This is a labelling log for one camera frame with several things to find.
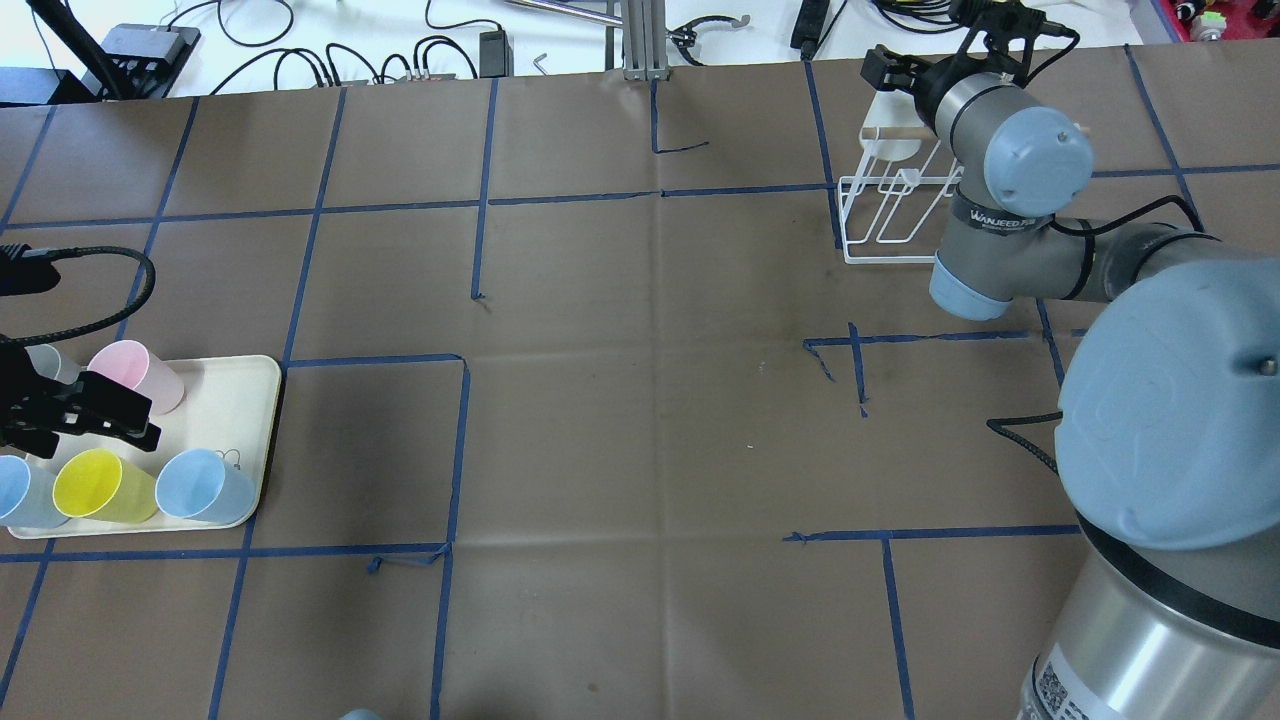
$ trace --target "white floor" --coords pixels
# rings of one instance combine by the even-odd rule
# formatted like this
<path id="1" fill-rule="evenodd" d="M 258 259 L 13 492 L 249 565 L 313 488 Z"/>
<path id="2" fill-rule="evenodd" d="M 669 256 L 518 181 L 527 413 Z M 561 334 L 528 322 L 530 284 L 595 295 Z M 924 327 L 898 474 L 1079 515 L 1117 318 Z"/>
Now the white floor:
<path id="1" fill-rule="evenodd" d="M 102 3 L 72 0 L 72 8 L 84 27 L 101 40 L 119 23 L 157 23 L 177 4 L 189 8 L 197 0 L 131 0 Z M 1148 0 L 1130 0 L 1146 3 Z M 1044 6 L 1051 19 L 1080 31 L 1082 46 L 1110 46 L 1143 42 L 1130 18 L 1130 3 L 1124 0 L 1025 0 L 1028 5 Z M 326 42 L 342 42 L 364 53 L 375 64 L 390 53 L 408 54 L 413 42 L 435 31 L 422 22 L 422 0 L 291 0 L 297 14 L 296 24 L 273 47 L 311 47 L 323 53 Z M 580 3 L 585 8 L 604 9 L 603 1 Z M 751 23 L 740 31 L 704 26 L 695 55 L 708 64 L 776 63 L 795 60 L 797 54 L 787 45 L 795 23 L 799 0 L 668 0 L 667 24 L 676 27 L 707 14 L 750 14 Z M 832 13 L 838 0 L 832 1 Z M 265 40 L 284 27 L 288 14 L 271 0 L 228 0 L 228 26 L 237 37 Z M 604 69 L 604 33 L 602 26 L 539 10 L 509 5 L 500 0 L 434 0 L 431 20 L 447 24 L 474 17 L 490 17 L 502 22 L 512 37 L 517 74 L 538 74 L 532 60 L 541 54 L 543 68 L 552 74 L 582 73 Z M 174 95 L 205 95 L 241 63 L 262 49 L 238 47 L 218 27 L 212 8 L 196 10 L 180 20 L 198 27 L 204 37 L 174 87 Z M 449 31 L 472 55 L 476 36 L 483 28 Z M 76 73 L 83 65 L 76 60 L 47 29 L 54 61 Z M 901 53 L 951 53 L 960 42 L 960 33 L 941 36 L 910 35 L 887 24 L 865 0 L 850 5 L 819 53 L 822 58 L 861 58 L 876 44 L 884 44 Z M 1053 40 L 1044 41 L 1055 45 Z M 671 49 L 673 65 L 684 60 Z M 344 53 L 335 53 L 343 77 L 367 77 L 369 70 Z M 433 70 L 466 74 L 466 65 L 448 50 L 431 54 Z M 0 3 L 0 65 L 46 67 L 45 50 L 32 26 L 26 3 Z M 269 90 L 275 61 L 262 60 L 241 73 L 224 92 Z M 305 63 L 291 59 L 282 70 L 282 87 L 312 85 Z"/>

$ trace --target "plastic cup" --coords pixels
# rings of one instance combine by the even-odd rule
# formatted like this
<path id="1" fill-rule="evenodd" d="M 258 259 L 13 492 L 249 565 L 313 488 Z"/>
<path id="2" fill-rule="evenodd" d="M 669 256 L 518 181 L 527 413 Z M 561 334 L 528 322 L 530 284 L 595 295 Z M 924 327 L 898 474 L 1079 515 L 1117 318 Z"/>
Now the plastic cup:
<path id="1" fill-rule="evenodd" d="M 188 450 L 156 478 L 156 505 L 179 520 L 230 524 L 253 507 L 257 486 L 212 450 Z"/>
<path id="2" fill-rule="evenodd" d="M 156 479 L 109 450 L 86 450 L 54 480 L 54 506 L 70 518 L 141 523 L 156 514 Z"/>
<path id="3" fill-rule="evenodd" d="M 88 369 L 150 397 L 152 415 L 164 415 L 182 402 L 182 378 L 138 341 L 108 345 L 88 361 Z"/>
<path id="4" fill-rule="evenodd" d="M 31 357 L 32 366 L 36 368 L 36 374 L 41 377 L 63 384 L 70 384 L 79 377 L 79 365 L 68 360 L 52 345 L 28 347 L 27 355 Z"/>
<path id="5" fill-rule="evenodd" d="M 56 528 L 67 521 L 54 507 L 54 474 L 15 455 L 0 455 L 0 525 Z"/>

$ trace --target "blue cup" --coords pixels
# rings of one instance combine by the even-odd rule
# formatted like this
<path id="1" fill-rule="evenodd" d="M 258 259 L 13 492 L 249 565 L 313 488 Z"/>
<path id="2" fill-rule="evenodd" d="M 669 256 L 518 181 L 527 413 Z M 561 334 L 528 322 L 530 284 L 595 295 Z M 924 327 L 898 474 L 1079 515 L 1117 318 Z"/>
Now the blue cup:
<path id="1" fill-rule="evenodd" d="M 212 450 L 188 450 L 156 478 L 156 505 L 179 520 L 228 525 L 253 507 L 257 486 Z"/>
<path id="2" fill-rule="evenodd" d="M 15 455 L 0 455 L 0 525 L 56 528 L 67 521 L 54 507 L 55 475 Z"/>

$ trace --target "white plate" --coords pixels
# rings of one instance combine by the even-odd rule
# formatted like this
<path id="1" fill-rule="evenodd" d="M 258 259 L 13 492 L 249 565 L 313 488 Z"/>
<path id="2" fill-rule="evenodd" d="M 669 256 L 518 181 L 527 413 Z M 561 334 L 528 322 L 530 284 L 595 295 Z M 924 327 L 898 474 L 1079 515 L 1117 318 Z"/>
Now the white plate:
<path id="1" fill-rule="evenodd" d="M 142 452 L 118 439 L 101 436 L 61 436 L 58 452 L 50 460 L 28 457 L 50 473 L 58 473 L 68 460 L 95 447 L 104 447 L 133 462 L 155 477 L 165 462 L 184 450 L 205 447 L 227 454 L 233 465 L 257 486 L 253 507 L 234 523 L 212 524 L 200 520 L 178 520 L 156 512 L 145 523 L 104 523 L 73 518 L 56 528 L 9 528 L 15 538 L 67 538 L 110 536 L 122 533 L 163 533 L 172 530 L 219 530 L 234 528 L 257 510 L 262 497 L 262 477 L 271 446 L 275 405 L 280 397 L 280 365 L 265 355 L 241 357 L 209 357 L 204 360 L 170 360 L 168 363 L 186 384 L 182 402 L 168 415 L 156 415 L 151 423 L 160 428 L 160 446 L 155 452 Z"/>

